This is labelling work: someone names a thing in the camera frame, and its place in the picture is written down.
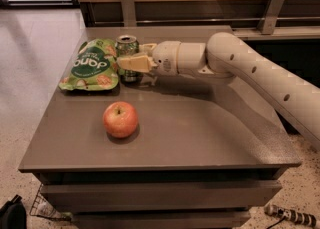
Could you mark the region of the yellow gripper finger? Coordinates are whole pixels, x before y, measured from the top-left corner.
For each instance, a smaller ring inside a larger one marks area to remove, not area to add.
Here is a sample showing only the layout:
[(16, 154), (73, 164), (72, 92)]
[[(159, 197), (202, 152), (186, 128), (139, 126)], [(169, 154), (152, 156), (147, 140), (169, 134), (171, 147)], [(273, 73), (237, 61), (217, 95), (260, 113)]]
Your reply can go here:
[(145, 53), (122, 56), (117, 59), (117, 64), (124, 70), (148, 73), (157, 67), (152, 57)]
[(156, 43), (140, 44), (139, 51), (147, 55), (151, 55), (156, 46), (157, 46)]

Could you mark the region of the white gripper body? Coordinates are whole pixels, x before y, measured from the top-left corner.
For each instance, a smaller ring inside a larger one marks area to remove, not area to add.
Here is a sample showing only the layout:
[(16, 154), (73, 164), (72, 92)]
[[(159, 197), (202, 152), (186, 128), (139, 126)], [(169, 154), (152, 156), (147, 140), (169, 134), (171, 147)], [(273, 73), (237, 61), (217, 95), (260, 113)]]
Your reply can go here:
[(157, 64), (156, 72), (160, 75), (175, 76), (178, 74), (179, 41), (164, 41), (159, 43), (152, 52), (152, 57)]

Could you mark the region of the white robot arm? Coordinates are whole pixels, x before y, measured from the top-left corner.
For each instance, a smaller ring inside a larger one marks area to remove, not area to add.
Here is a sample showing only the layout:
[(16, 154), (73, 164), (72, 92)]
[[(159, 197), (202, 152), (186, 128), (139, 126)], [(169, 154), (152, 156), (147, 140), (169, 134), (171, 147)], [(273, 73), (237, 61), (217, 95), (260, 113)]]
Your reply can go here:
[(235, 35), (213, 34), (206, 43), (164, 41), (117, 59), (120, 68), (209, 83), (238, 77), (258, 92), (314, 148), (320, 149), (320, 89), (263, 57)]

